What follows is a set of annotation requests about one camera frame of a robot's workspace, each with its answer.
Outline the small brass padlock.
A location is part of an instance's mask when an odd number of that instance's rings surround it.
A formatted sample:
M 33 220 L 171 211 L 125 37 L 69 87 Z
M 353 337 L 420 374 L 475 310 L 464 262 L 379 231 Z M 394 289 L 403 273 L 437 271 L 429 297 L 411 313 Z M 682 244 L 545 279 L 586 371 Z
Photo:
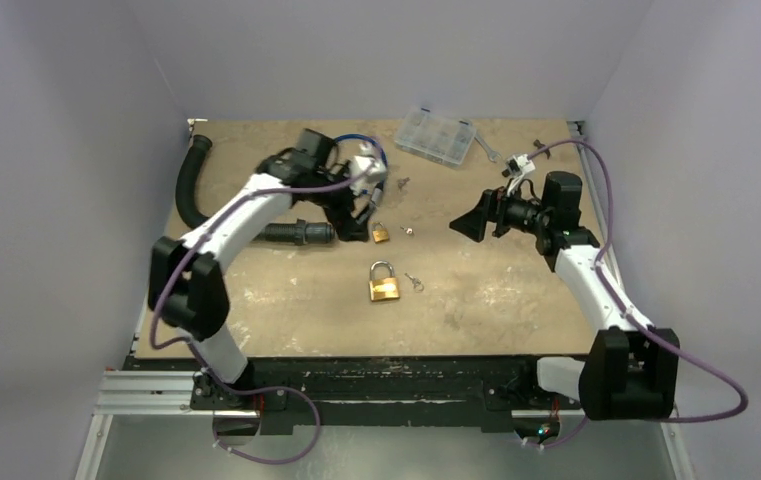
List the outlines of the small brass padlock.
M 376 244 L 382 244 L 390 241 L 389 230 L 382 222 L 374 222 L 371 225 L 370 233 Z

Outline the blue cable lock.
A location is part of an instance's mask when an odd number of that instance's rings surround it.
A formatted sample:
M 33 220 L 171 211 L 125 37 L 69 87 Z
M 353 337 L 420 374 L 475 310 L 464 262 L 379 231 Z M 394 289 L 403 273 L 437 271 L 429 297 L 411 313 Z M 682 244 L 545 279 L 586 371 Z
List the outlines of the blue cable lock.
M 363 135 L 363 134 L 351 133 L 351 134 L 340 135 L 336 137 L 334 141 L 337 146 L 340 146 L 343 142 L 346 142 L 346 141 L 359 141 L 360 142 L 359 153 L 356 155 L 362 155 L 362 154 L 372 155 L 374 157 L 377 157 L 378 159 L 381 159 L 383 163 L 386 165 L 387 171 L 389 174 L 388 159 L 387 159 L 386 153 L 381 147 L 379 141 L 376 140 L 374 137 Z M 344 167 L 343 167 L 344 172 L 348 176 L 350 176 L 348 173 L 348 164 L 351 159 L 347 160 L 344 163 Z M 368 201 L 371 205 L 379 206 L 384 195 L 385 182 L 387 178 L 384 181 L 374 185 L 371 190 L 364 191 L 361 196 L 367 195 Z

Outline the large brass padlock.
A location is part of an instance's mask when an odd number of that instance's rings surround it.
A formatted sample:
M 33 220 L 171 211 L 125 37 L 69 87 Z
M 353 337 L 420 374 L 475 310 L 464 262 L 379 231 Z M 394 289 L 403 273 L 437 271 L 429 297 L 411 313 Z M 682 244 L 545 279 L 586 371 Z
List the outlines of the large brass padlock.
M 369 298 L 373 303 L 399 300 L 401 297 L 395 269 L 388 261 L 376 261 L 369 269 Z

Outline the cable lock keys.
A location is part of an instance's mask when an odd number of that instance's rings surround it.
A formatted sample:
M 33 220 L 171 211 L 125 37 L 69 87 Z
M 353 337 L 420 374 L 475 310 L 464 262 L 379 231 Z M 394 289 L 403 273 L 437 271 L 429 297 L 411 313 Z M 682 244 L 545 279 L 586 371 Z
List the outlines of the cable lock keys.
M 399 191 L 404 191 L 407 188 L 407 185 L 408 185 L 409 182 L 410 182 L 410 178 L 409 177 L 404 177 L 404 178 L 398 179 L 397 182 L 396 182 L 397 189 Z

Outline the large padlock keys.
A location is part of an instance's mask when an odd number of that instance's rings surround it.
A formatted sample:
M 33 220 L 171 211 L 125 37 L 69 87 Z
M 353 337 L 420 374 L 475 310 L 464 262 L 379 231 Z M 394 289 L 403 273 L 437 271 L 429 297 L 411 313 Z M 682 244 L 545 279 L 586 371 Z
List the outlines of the large padlock keys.
M 416 276 L 411 275 L 407 272 L 404 273 L 405 277 L 411 282 L 412 288 L 415 292 L 421 293 L 424 291 L 425 286 L 423 282 Z

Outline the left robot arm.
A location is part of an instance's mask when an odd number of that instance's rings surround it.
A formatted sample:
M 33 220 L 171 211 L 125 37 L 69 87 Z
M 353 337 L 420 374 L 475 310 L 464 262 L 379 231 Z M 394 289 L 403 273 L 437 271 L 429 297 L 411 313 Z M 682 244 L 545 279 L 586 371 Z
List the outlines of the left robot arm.
M 319 206 L 334 236 L 366 242 L 376 199 L 357 211 L 364 193 L 379 195 L 388 160 L 378 141 L 357 135 L 360 151 L 340 164 L 328 163 L 339 139 L 305 129 L 295 146 L 255 168 L 245 186 L 218 212 L 179 239 L 162 237 L 151 250 L 148 307 L 153 326 L 164 322 L 181 332 L 207 373 L 218 379 L 215 395 L 228 408 L 253 399 L 253 365 L 227 326 L 230 300 L 224 275 L 239 253 L 277 217 L 298 202 Z

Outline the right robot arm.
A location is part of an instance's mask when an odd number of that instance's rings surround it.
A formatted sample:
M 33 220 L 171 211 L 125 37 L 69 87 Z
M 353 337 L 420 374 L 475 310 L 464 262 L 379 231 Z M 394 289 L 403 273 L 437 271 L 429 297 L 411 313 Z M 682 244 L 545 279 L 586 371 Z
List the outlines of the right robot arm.
M 679 359 L 649 336 L 672 345 L 679 339 L 670 329 L 654 327 L 613 285 L 597 238 L 580 224 L 582 193 L 578 175 L 553 171 L 540 201 L 504 187 L 485 190 L 449 227 L 475 242 L 485 239 L 489 226 L 496 238 L 511 230 L 534 235 L 537 252 L 596 331 L 584 360 L 544 356 L 520 376 L 517 392 L 525 404 L 540 407 L 560 394 L 578 401 L 591 420 L 665 419 L 674 409 Z

